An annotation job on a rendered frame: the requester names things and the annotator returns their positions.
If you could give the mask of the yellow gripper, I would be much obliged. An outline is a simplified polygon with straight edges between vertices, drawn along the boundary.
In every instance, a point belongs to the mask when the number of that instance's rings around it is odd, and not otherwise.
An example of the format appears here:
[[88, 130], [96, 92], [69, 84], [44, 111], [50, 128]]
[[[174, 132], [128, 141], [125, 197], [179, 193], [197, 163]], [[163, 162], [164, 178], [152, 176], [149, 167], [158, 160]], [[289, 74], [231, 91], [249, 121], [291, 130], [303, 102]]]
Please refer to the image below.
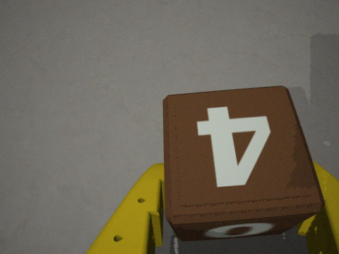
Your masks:
[[[313, 161], [325, 205], [297, 225], [308, 254], [339, 254], [339, 180]], [[162, 246], [164, 163], [149, 167], [133, 185], [86, 254], [155, 254]]]

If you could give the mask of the brown calendar cube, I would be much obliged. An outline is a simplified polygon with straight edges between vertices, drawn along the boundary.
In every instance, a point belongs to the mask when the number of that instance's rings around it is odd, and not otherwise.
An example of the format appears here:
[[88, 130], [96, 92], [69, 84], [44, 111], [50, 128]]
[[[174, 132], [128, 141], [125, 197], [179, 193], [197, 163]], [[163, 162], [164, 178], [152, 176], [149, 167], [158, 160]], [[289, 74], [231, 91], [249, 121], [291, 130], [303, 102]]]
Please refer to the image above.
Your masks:
[[325, 201], [285, 86], [168, 95], [165, 217], [181, 241], [281, 234]]

